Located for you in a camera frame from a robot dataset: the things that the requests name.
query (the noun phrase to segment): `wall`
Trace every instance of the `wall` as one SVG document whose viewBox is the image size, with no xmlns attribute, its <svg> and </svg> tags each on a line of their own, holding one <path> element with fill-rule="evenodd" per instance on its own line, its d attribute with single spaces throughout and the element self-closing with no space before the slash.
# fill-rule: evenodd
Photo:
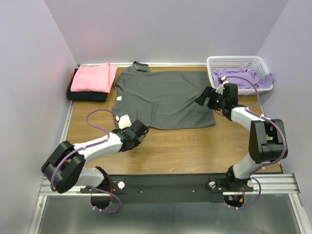
<svg viewBox="0 0 312 234">
<path fill-rule="evenodd" d="M 256 55 L 286 0 L 45 0 L 78 63 Z"/>
<path fill-rule="evenodd" d="M 265 40 L 259 56 L 275 76 L 273 92 L 262 95 L 267 116 L 284 121 L 289 148 L 282 162 L 295 173 L 300 199 L 312 221 L 311 183 L 311 55 L 312 2 L 290 0 Z"/>
<path fill-rule="evenodd" d="M 42 0 L 0 2 L 0 233 L 25 234 L 76 62 Z"/>
</svg>

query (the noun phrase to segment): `plastic basket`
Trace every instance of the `plastic basket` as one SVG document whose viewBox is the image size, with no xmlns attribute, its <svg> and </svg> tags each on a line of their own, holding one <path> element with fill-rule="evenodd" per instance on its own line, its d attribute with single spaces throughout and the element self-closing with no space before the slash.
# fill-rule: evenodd
<svg viewBox="0 0 312 234">
<path fill-rule="evenodd" d="M 214 86 L 211 71 L 214 71 L 217 68 L 228 69 L 238 67 L 248 67 L 255 70 L 262 79 L 266 74 L 270 73 L 263 59 L 258 56 L 211 56 L 207 58 L 207 69 L 211 86 L 217 88 Z M 257 91 L 262 93 L 264 91 L 270 91 L 272 88 L 273 84 L 270 88 L 257 89 Z M 255 95 L 255 91 L 254 89 L 239 89 L 238 95 Z"/>
</svg>

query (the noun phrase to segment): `purple towel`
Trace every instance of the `purple towel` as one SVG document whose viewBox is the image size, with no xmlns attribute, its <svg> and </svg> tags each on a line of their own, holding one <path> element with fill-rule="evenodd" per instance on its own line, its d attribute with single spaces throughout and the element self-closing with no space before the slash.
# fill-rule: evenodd
<svg viewBox="0 0 312 234">
<path fill-rule="evenodd" d="M 255 85 L 258 89 L 269 88 L 274 80 L 271 73 L 266 74 L 265 77 L 261 79 L 261 77 L 254 70 L 249 70 L 249 68 L 246 67 L 229 69 L 218 68 L 212 71 L 211 75 L 213 76 L 214 86 L 216 88 L 221 85 L 219 79 L 230 75 L 244 77 L 253 83 L 253 85 Z M 247 81 L 240 78 L 229 78 L 228 82 L 237 84 L 239 89 L 253 88 Z"/>
</svg>

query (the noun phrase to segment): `wooden table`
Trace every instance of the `wooden table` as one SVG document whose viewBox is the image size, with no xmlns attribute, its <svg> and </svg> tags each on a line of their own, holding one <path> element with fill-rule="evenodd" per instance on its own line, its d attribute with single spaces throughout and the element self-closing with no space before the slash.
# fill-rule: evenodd
<svg viewBox="0 0 312 234">
<path fill-rule="evenodd" d="M 125 68 L 118 68 L 116 79 Z M 206 71 L 206 67 L 151 67 L 151 71 L 186 70 Z M 90 127 L 85 118 L 98 108 L 112 109 L 116 98 L 114 88 L 105 103 L 75 102 L 67 140 L 82 143 L 102 137 L 104 132 Z M 240 96 L 239 103 L 249 106 L 256 96 Z M 262 113 L 261 107 L 253 109 Z M 248 153 L 249 131 L 225 117 L 214 114 L 214 127 L 180 130 L 151 128 L 144 141 L 136 148 L 106 155 L 87 164 L 102 167 L 109 174 L 170 174 L 170 173 L 224 173 Z M 108 112 L 97 112 L 89 120 L 111 131 L 115 128 Z M 278 164 L 261 172 L 280 172 Z"/>
</svg>

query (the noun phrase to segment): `pink towel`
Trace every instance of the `pink towel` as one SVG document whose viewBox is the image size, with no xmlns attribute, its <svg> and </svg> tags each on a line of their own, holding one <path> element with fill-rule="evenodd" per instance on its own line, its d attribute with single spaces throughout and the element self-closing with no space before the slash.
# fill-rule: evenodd
<svg viewBox="0 0 312 234">
<path fill-rule="evenodd" d="M 96 67 L 81 66 L 75 74 L 70 90 L 72 92 L 94 91 L 109 93 L 116 71 L 117 67 L 109 62 Z"/>
</svg>

